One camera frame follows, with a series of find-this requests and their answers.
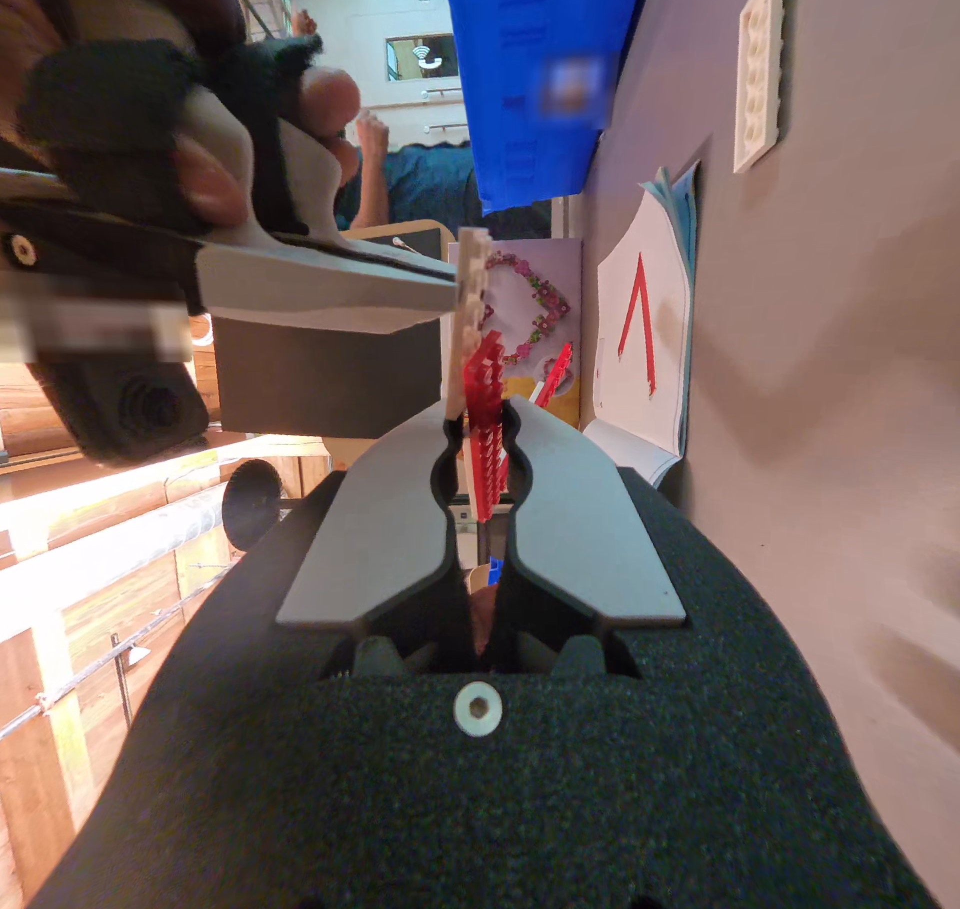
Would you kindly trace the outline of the bent plywood black chair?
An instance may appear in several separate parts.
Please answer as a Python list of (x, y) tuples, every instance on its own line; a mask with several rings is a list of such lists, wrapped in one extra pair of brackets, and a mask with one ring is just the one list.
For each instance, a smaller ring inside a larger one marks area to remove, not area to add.
[[(304, 236), (350, 240), (336, 228)], [(217, 230), (203, 245), (208, 243), (265, 249), (277, 241), (247, 225)], [(385, 335), (211, 315), (222, 425), (264, 434), (378, 439), (440, 400), (441, 319), (447, 315)]]

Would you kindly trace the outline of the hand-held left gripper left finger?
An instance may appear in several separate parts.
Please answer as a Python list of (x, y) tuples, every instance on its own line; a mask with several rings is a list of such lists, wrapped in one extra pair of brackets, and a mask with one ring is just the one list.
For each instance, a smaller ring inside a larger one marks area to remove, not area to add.
[(433, 634), (462, 618), (450, 502), (459, 424), (438, 401), (355, 460), (294, 576), (276, 623), (359, 634)]

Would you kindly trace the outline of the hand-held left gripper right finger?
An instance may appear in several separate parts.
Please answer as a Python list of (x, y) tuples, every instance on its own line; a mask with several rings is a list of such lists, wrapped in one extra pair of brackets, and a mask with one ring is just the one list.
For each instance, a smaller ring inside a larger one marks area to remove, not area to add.
[(510, 556), (604, 629), (678, 627), (686, 610), (613, 459), (522, 396), (503, 405)]

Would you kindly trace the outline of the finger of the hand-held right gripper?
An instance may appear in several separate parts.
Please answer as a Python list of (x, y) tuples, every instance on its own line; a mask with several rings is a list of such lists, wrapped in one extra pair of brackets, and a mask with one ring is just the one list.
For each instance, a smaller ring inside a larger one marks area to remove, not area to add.
[(453, 312), (455, 282), (364, 265), (283, 243), (206, 243), (198, 291), (216, 319), (279, 327), (392, 334)]
[(455, 282), (457, 279), (457, 270), (449, 263), (402, 247), (377, 242), (369, 243), (364, 240), (348, 240), (342, 236), (338, 241), (317, 241), (304, 235), (272, 233), (271, 238), (289, 247), (350, 260), (358, 264), (392, 268), (415, 276), (447, 282)]

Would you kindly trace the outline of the dark wall sign white symbol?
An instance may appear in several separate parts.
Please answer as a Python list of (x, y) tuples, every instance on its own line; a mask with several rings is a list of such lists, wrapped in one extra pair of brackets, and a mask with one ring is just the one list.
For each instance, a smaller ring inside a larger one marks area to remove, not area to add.
[(387, 38), (385, 63), (391, 84), (460, 77), (458, 51), (450, 32)]

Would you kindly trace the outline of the medium white lego plate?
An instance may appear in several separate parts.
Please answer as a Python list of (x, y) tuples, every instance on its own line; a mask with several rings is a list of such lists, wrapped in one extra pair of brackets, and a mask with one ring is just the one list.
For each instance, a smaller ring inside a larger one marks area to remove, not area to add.
[(747, 0), (738, 21), (733, 173), (748, 171), (779, 138), (785, 0)]
[(450, 330), (445, 418), (458, 422), (466, 411), (464, 368), (482, 341), (487, 261), (492, 240), (484, 228), (462, 228), (458, 237), (457, 304)]

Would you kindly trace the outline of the blue divided plastic bin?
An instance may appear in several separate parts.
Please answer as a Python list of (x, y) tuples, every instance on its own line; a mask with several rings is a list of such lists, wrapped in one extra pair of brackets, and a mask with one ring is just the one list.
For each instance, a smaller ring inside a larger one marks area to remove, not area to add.
[(448, 0), (484, 212), (582, 191), (643, 0)]

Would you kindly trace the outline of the silver round air duct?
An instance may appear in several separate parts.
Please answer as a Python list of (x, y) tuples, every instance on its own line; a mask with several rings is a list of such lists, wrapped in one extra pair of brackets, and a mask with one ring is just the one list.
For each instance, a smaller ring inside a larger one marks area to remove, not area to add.
[(225, 489), (212, 486), (3, 570), (1, 641), (219, 527)]

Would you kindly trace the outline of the black round pendant lamp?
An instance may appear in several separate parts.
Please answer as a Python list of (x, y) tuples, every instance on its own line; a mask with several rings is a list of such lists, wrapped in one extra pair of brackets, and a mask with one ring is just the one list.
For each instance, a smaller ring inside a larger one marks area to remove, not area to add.
[(222, 493), (222, 528), (230, 544), (249, 552), (299, 505), (277, 468), (267, 459), (247, 459), (230, 475)]

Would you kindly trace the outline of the lego instruction booklet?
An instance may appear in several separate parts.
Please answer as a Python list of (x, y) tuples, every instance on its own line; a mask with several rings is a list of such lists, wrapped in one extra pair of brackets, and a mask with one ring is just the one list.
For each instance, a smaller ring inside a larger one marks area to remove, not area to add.
[(658, 169), (597, 269), (594, 417), (583, 434), (655, 489), (686, 455), (700, 161)]

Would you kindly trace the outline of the long red lego plate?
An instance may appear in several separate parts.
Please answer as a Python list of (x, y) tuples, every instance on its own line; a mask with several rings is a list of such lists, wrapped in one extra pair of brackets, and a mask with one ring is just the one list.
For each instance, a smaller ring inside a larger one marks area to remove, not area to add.
[(503, 444), (502, 335), (491, 330), (463, 369), (465, 424), (469, 428), (477, 485), (478, 523), (487, 523), (507, 488), (508, 459)]

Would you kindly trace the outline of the yellow white lego box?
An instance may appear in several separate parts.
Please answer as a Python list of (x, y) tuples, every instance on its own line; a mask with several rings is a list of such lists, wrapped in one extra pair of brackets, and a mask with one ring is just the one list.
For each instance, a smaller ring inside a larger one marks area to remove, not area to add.
[(503, 346), (503, 395), (530, 398), (561, 351), (571, 360), (547, 411), (578, 429), (581, 419), (582, 243), (575, 239), (503, 241), (486, 261), (482, 333)]

